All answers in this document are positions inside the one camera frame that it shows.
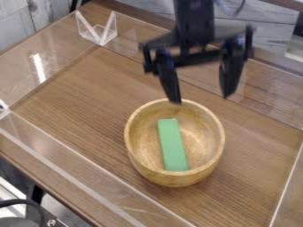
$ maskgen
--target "green block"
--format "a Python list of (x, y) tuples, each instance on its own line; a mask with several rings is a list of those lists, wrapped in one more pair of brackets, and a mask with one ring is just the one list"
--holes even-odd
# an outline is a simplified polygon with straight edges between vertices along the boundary
[(182, 137), (176, 119), (158, 119), (157, 133), (161, 144), (164, 169), (169, 171), (188, 170), (189, 167), (182, 148)]

